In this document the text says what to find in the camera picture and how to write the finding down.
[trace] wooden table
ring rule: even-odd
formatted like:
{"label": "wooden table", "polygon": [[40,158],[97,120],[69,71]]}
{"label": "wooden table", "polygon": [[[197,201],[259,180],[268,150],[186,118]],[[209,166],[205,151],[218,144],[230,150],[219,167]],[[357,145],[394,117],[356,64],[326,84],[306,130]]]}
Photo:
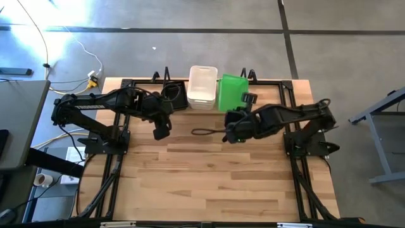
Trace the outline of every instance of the wooden table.
{"label": "wooden table", "polygon": [[[122,78],[107,78],[103,93],[119,88],[121,81]],[[308,80],[292,83],[297,105],[313,103]],[[138,86],[150,91],[160,91],[162,87]],[[258,95],[253,109],[267,103],[280,103],[276,86],[250,85],[249,92]],[[112,111],[99,110],[96,120],[112,125],[114,115]],[[173,124],[170,136],[160,141],[153,139],[153,123],[130,119],[130,148],[124,156],[114,220],[299,220],[282,131],[261,140],[229,144],[222,143],[223,134],[190,134],[193,128],[222,129],[223,113],[187,109],[174,113],[170,119]],[[80,187],[80,211],[100,188],[105,160],[106,156],[97,155],[86,168]],[[308,164],[315,193],[330,212],[339,217],[326,163],[308,157]],[[309,215],[308,198],[305,194],[303,197]]]}

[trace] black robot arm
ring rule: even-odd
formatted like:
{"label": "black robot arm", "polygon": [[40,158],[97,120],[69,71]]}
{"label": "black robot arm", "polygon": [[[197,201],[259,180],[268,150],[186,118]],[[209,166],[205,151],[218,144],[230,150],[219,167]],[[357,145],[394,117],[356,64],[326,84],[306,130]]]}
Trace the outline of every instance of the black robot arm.
{"label": "black robot arm", "polygon": [[225,116],[226,136],[223,140],[243,143],[246,139],[262,139],[276,134],[288,124],[310,120],[302,130],[299,130],[299,137],[294,139],[297,146],[302,146],[319,130],[334,127],[336,121],[328,108],[329,103],[329,99],[323,99],[315,104],[296,108],[266,104],[254,111],[243,108],[228,111]]}
{"label": "black robot arm", "polygon": [[111,110],[154,122],[154,138],[160,140],[170,135],[171,102],[158,92],[150,93],[137,87],[124,87],[102,95],[69,94],[54,102],[52,121],[54,125],[75,124],[99,135],[103,143],[117,143],[120,130],[107,127],[84,115],[84,110]]}

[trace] gray desk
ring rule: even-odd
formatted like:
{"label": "gray desk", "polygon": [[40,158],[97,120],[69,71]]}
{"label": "gray desk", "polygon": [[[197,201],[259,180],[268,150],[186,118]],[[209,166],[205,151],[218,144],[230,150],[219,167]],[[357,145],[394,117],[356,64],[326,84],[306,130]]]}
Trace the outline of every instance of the gray desk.
{"label": "gray desk", "polygon": [[0,170],[24,165],[49,85],[48,80],[0,82],[0,129],[9,131]]}
{"label": "gray desk", "polygon": [[[37,167],[24,166],[42,107],[49,81],[0,82],[0,129],[9,131],[0,171],[9,175],[0,211],[14,208],[28,200]],[[22,221],[25,206],[17,209],[14,223]]]}
{"label": "gray desk", "polygon": [[402,167],[404,164],[403,159],[401,161],[401,158],[398,158],[398,156],[397,158],[393,158],[393,155],[404,153],[405,112],[385,111],[404,99],[405,87],[390,93],[367,110],[349,119],[352,124],[366,120],[370,127],[371,136],[374,139],[374,144],[385,172],[383,175],[371,178],[369,182],[372,184],[405,180],[405,171],[394,171],[389,163],[390,158],[391,161],[400,163]]}

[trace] white plastic container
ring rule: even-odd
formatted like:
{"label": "white plastic container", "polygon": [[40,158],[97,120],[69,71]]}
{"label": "white plastic container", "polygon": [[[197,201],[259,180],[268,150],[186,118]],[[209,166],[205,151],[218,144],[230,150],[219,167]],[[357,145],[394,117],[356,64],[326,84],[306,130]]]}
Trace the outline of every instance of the white plastic container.
{"label": "white plastic container", "polygon": [[218,69],[213,66],[192,66],[190,69],[187,100],[190,107],[210,110],[215,105]]}

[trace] concrete floor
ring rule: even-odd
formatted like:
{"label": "concrete floor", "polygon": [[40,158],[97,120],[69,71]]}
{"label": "concrete floor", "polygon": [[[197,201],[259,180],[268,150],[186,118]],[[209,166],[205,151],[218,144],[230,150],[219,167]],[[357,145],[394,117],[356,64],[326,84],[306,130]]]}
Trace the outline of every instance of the concrete floor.
{"label": "concrete floor", "polygon": [[[31,24],[16,2],[0,1],[0,9],[2,3],[5,7],[0,13],[0,25]],[[44,27],[282,28],[277,0],[24,0],[22,3]],[[402,13],[405,1],[401,0],[284,0],[284,4],[290,29],[405,29]],[[89,71],[99,68],[98,62],[85,54],[69,33],[45,32],[44,36],[49,62],[56,65],[49,77],[51,81],[83,79]],[[74,33],[74,36],[98,55],[104,63],[105,77],[151,76],[156,70],[162,72],[165,66],[169,66],[172,77],[186,77],[192,65],[212,65],[219,74],[238,74],[242,67],[247,67],[255,69],[262,79],[291,79],[282,34]],[[332,100],[331,109],[340,126],[327,134],[329,141],[341,146],[330,158],[340,214],[363,217],[371,224],[403,227],[405,181],[376,186],[368,183],[370,177],[383,174],[377,151],[368,126],[365,123],[352,126],[347,119],[388,92],[405,86],[404,36],[291,35],[291,42],[299,78],[310,80],[315,100]],[[45,52],[35,29],[22,26],[1,31],[0,50],[1,66],[27,67],[35,72],[31,77],[9,78],[43,79],[41,65]],[[55,87],[69,89],[76,85]],[[48,93],[33,144],[61,133],[50,121],[53,100],[58,97]],[[399,109],[405,110],[405,103]],[[62,139],[52,146],[70,143]],[[404,163],[399,164],[395,169],[403,170]],[[42,202],[35,212],[36,220],[66,217],[68,210],[48,215],[47,208],[58,204],[71,206],[66,199]]]}

